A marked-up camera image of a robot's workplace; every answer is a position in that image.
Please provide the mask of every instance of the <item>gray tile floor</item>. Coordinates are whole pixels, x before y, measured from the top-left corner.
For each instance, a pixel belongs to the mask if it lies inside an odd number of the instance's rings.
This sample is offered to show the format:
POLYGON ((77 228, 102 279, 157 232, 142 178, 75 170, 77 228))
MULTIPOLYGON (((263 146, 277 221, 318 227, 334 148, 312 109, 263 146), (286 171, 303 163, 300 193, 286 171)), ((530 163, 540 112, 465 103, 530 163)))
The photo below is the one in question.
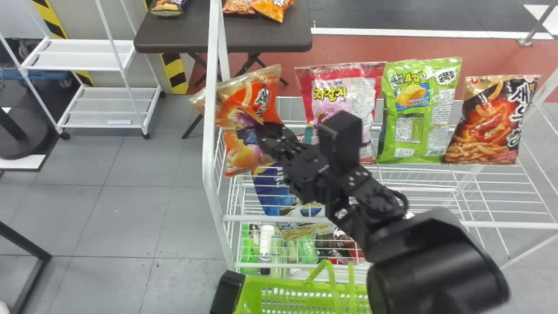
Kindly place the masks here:
MULTIPOLYGON (((27 313, 208 312, 225 263, 201 182, 201 128, 180 139, 195 116, 184 97, 168 96, 150 141, 80 130, 41 173, 0 178, 0 220, 55 256, 27 313)), ((554 242, 506 269, 513 300, 492 313, 555 314, 557 260, 554 242)), ((0 240, 9 306, 34 262, 0 240)))

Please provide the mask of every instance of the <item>white shelving unit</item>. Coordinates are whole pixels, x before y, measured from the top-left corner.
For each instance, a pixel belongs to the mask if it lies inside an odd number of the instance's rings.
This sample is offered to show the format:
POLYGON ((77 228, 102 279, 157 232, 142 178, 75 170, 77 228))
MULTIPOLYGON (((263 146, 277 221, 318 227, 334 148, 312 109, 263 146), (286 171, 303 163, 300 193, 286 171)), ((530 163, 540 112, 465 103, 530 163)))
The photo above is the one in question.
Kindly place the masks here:
MULTIPOLYGON (((141 129, 143 137, 147 139, 149 138, 147 128, 161 94, 161 84, 151 62, 144 55, 157 87, 130 87, 126 73, 136 54, 133 41, 114 40, 100 0, 95 0, 95 3, 107 33, 107 40, 52 39, 33 18, 33 14, 31 14, 27 5, 25 7, 28 13, 38 27, 43 30, 45 37, 22 63, 17 61, 1 33, 0 40, 61 138, 69 139, 70 137, 67 132, 64 132, 64 128, 124 128, 141 129), (29 70, 71 71, 81 84, 58 121, 54 120, 36 88, 29 81, 27 77, 29 70), (120 72, 125 87, 86 87, 75 74, 75 71, 120 72)), ((123 0, 120 0, 120 3, 135 34, 136 29, 133 26, 128 9, 123 0)))
MULTIPOLYGON (((227 266, 290 269, 289 278, 306 279, 314 264, 242 262, 242 225, 245 223, 329 223, 325 217, 267 216, 259 202, 250 172, 230 181, 226 208, 218 195, 226 162, 223 130, 216 134, 215 92, 218 60, 223 79, 230 78, 220 0, 211 0, 208 41, 208 79, 203 141, 203 182, 227 266)), ((404 193, 410 211, 417 215, 434 207, 446 207, 462 222, 500 267, 506 268, 558 239, 558 165, 555 147, 558 131, 545 112, 543 101, 558 85, 558 70, 540 86, 523 120, 519 161, 516 165, 381 164, 368 170, 388 188, 404 193)), ((298 99, 279 98, 278 113, 296 134, 304 133, 306 120, 298 99)), ((377 105, 381 127, 381 99, 377 105)), ((454 128, 450 128, 448 139, 454 128)), ((355 278, 364 284, 370 264, 356 260, 355 278)), ((334 265, 336 278, 348 278, 346 265, 334 265)))

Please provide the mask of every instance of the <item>white stripe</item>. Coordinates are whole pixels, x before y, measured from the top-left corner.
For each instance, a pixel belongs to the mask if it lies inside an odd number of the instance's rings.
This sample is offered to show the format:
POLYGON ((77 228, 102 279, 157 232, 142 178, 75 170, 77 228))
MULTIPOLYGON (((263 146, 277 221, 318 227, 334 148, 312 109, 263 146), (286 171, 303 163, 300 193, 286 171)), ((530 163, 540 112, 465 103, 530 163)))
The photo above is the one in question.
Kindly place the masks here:
MULTIPOLYGON (((524 4, 525 9, 527 9, 537 20, 541 18, 542 14, 548 7, 543 4, 524 4)), ((542 24, 549 33, 553 35, 558 35, 558 8, 550 13, 549 17, 542 24)))
MULTIPOLYGON (((503 38, 519 39, 528 32, 496 31, 439 31, 439 30, 397 30, 388 28, 328 28, 312 27, 314 35, 358 35, 358 36, 400 36, 400 37, 444 37, 444 38, 503 38)), ((540 32, 534 39, 554 39, 552 35, 540 32)))
POLYGON ((0 169, 29 169, 36 170, 41 166, 46 155, 30 155, 15 160, 0 158, 0 169))

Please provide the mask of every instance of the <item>red floor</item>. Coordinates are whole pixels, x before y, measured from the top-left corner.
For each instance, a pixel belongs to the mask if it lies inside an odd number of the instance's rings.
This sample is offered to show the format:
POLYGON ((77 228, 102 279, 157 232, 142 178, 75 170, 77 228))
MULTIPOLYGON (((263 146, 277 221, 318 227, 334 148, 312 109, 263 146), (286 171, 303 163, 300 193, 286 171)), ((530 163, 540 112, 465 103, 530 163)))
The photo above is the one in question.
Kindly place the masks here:
MULTIPOLYGON (((382 37, 314 35, 314 44, 305 53, 267 53, 261 59, 267 65, 283 66, 283 77, 291 84, 282 96, 299 96, 295 66, 332 64, 354 61, 397 61, 462 56, 461 77, 490 74, 541 74, 543 81, 558 67, 558 41, 537 40, 533 47, 521 47, 511 39, 448 39, 430 37, 382 37)), ((230 71, 234 75, 246 61, 246 54, 230 54, 230 71)), ((197 65, 192 74, 195 82, 204 74, 197 65)), ((202 86, 190 87, 189 93, 202 86)), ((462 98, 461 86, 456 98, 462 98)), ((558 102, 558 91, 547 100, 558 102)))

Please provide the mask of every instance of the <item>yellow and black hazard stripe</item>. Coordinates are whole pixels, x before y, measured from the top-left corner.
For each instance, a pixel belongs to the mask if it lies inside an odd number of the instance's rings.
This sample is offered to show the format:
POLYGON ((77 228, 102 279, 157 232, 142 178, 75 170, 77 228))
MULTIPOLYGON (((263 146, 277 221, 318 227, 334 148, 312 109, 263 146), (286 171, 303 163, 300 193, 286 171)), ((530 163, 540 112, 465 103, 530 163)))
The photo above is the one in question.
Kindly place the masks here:
MULTIPOLYGON (((148 10, 153 0, 144 0, 145 10, 148 10)), ((173 94, 185 94, 188 91, 188 81, 186 80, 186 73, 184 72, 184 65, 180 54, 160 54, 163 67, 165 68, 165 75, 171 84, 173 94)))
MULTIPOLYGON (((58 19, 58 16, 52 9, 49 0, 33 0, 33 4, 39 11, 42 19, 45 21, 46 26, 49 28, 52 36, 56 39, 68 39, 66 31, 62 27, 62 23, 58 19)), ((91 75, 87 71, 76 71, 76 74, 81 79, 81 81, 87 86, 95 86, 91 75)))

